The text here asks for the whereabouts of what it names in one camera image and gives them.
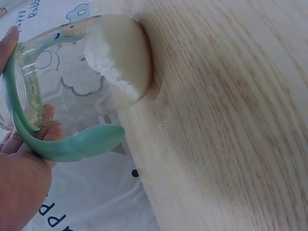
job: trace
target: white fabric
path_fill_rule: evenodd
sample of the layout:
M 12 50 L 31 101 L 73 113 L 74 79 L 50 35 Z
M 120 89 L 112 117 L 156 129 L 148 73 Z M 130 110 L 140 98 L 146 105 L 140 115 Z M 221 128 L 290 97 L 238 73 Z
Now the white fabric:
M 29 0 L 26 4 L 19 0 L 22 8 L 10 5 L 11 1 L 0 1 L 0 7 L 8 7 L 7 15 L 0 19 L 0 37 L 16 24 L 20 41 L 93 15 L 87 0 Z M 91 9 L 102 7 L 97 4 L 95 8 L 95 4 L 90 4 Z M 116 114 L 108 120 L 119 123 Z M 40 213 L 23 231 L 158 231 L 141 181 L 131 174 L 135 166 L 127 144 L 123 142 L 121 148 L 77 163 L 57 164 Z

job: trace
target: blue cloud drawing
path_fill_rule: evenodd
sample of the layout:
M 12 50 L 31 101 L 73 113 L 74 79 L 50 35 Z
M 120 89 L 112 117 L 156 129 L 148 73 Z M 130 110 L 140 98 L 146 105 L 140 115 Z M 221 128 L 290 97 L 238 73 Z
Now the blue cloud drawing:
M 83 85 L 82 82 L 78 81 L 78 79 L 80 79 L 80 77 L 78 78 L 78 77 L 72 76 L 72 69 L 74 69 L 75 73 L 80 73 L 80 70 L 83 71 L 82 74 L 84 75 L 84 78 L 86 78 L 86 79 L 84 79 L 84 81 L 91 83 L 89 85 L 90 88 L 88 90 L 85 88 L 85 86 Z M 79 97 L 89 96 L 89 95 L 92 95 L 92 94 L 95 94 L 97 92 L 102 91 L 103 88 L 104 88 L 105 77 L 101 76 L 100 73 L 90 69 L 88 67 L 86 58 L 84 56 L 80 56 L 76 60 L 73 61 L 70 74 L 65 75 L 65 77 L 61 77 L 61 79 L 60 79 L 62 86 L 65 87 L 68 90 L 71 90 L 71 92 L 75 96 L 79 96 Z M 80 86 L 83 86 L 82 87 L 83 88 L 82 93 L 78 92 L 78 89 L 80 89 Z
M 85 3 L 78 5 L 73 11 L 69 12 L 66 15 L 66 18 L 70 22 L 80 20 L 83 18 L 87 18 L 87 17 L 90 17 L 90 10 L 89 10 L 89 5 Z

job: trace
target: hand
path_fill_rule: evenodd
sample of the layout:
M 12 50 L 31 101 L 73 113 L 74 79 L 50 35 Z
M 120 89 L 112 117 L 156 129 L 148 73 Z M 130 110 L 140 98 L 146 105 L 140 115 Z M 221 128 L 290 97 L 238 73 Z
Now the hand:
M 19 39 L 13 26 L 0 42 L 0 73 Z M 44 106 L 43 120 L 53 118 L 54 107 Z M 38 139 L 54 141 L 63 137 L 60 126 L 42 128 L 33 134 Z M 21 230 L 37 213 L 51 184 L 54 162 L 35 155 L 14 129 L 0 143 L 0 231 Z

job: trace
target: wood grain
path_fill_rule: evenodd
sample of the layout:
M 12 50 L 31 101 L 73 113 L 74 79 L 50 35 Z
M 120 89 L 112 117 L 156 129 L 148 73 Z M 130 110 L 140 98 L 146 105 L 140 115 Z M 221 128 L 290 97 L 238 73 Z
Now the wood grain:
M 308 230 L 308 1 L 100 1 L 153 49 L 120 120 L 161 229 Z

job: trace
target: cup handle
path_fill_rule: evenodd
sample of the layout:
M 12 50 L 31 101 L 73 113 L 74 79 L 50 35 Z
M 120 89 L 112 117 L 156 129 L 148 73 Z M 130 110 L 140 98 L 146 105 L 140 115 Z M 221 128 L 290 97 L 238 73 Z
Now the cup handle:
M 12 119 L 19 136 L 32 151 L 43 159 L 56 162 L 76 162 L 103 154 L 120 144 L 125 136 L 121 126 L 104 124 L 58 141 L 41 141 L 31 136 L 16 110 L 12 110 Z

